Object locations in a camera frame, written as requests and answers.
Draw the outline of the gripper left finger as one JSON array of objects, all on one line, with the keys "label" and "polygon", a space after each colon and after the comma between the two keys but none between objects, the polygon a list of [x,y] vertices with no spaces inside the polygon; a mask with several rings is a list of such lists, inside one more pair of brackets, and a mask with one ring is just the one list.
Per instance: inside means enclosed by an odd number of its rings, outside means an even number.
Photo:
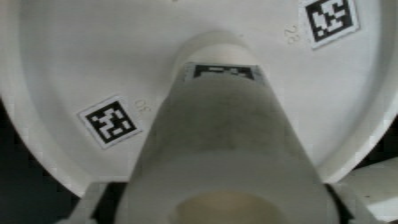
[{"label": "gripper left finger", "polygon": [[89,185],[68,218],[68,224],[116,224],[125,188],[125,182],[96,182]]}]

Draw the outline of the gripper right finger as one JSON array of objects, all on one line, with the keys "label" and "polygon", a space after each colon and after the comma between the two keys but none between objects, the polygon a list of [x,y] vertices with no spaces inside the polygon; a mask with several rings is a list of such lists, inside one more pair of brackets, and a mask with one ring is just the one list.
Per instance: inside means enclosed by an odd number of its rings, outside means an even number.
[{"label": "gripper right finger", "polygon": [[349,186],[327,184],[326,188],[338,208],[340,224],[381,224]]}]

